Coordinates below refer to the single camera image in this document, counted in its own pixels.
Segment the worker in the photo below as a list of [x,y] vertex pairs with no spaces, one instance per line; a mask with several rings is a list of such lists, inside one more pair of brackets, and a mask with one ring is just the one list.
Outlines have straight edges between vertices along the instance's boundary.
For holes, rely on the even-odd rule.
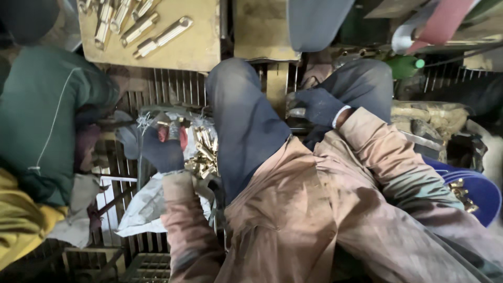
[[232,234],[227,255],[203,216],[180,142],[150,128],[143,156],[163,173],[170,282],[331,282],[340,249],[385,282],[501,281],[503,243],[389,125],[390,68],[346,63],[295,94],[316,124],[304,144],[256,71],[232,58],[206,89]]
[[25,47],[14,60],[0,95],[0,270],[65,218],[74,168],[90,160],[80,141],[96,141],[79,129],[111,110],[127,82],[54,47]]

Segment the hand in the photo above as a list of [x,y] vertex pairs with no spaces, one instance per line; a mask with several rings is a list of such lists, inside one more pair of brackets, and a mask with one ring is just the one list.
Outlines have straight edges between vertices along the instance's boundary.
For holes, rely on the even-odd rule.
[[337,113],[346,106],[345,103],[335,98],[322,88],[309,89],[289,94],[295,100],[303,102],[305,110],[294,108],[290,110],[293,117],[306,118],[310,122],[322,126],[333,127],[332,123]]
[[155,128],[149,127],[143,136],[142,155],[154,165],[160,173],[182,170],[184,166],[184,154],[180,141],[168,139],[159,141]]

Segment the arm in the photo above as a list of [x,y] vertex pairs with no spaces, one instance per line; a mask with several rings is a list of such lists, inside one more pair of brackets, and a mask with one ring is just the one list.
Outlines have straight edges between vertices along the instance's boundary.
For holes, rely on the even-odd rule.
[[204,218],[194,193],[192,174],[185,170],[179,127],[170,125],[169,138],[161,142],[157,130],[149,128],[143,139],[142,154],[164,173],[162,187],[166,214],[161,221],[171,246],[170,282],[214,282],[224,259],[223,249]]
[[364,108],[350,115],[339,131],[382,185],[388,202],[442,237],[486,276],[500,279],[503,241],[464,211],[442,177],[413,151],[413,143]]
[[170,282],[214,282],[225,259],[203,216],[188,171],[163,177],[166,214],[161,216],[171,247]]
[[65,213],[66,207],[35,204],[0,168],[0,270],[38,247]]
[[343,118],[338,121],[339,132],[362,164],[373,172],[390,203],[412,216],[432,202],[464,209],[444,186],[440,175],[413,151],[414,144],[394,126],[387,125],[364,108]]

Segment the blue bowl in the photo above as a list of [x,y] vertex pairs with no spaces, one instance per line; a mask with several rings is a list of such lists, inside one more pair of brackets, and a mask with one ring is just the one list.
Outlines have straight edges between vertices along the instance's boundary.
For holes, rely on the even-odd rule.
[[479,207],[472,214],[482,225],[487,227],[496,219],[501,210],[501,191],[491,180],[472,170],[456,168],[424,156],[423,159],[444,178],[446,184],[463,178],[464,186],[468,190],[466,197]]

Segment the work glove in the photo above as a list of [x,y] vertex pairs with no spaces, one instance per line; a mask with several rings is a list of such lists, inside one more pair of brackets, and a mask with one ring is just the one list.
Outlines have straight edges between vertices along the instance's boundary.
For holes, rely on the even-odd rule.
[[287,102],[293,108],[290,116],[305,118],[311,123],[335,128],[337,114],[349,108],[348,105],[335,98],[326,89],[308,89],[290,93]]
[[180,140],[176,139],[176,135],[172,135],[172,130],[178,131],[178,138],[180,138],[179,127],[176,129],[170,127],[170,138],[164,142],[159,140],[157,129],[152,127],[149,127],[143,136],[142,155],[160,173],[169,173],[185,168]]

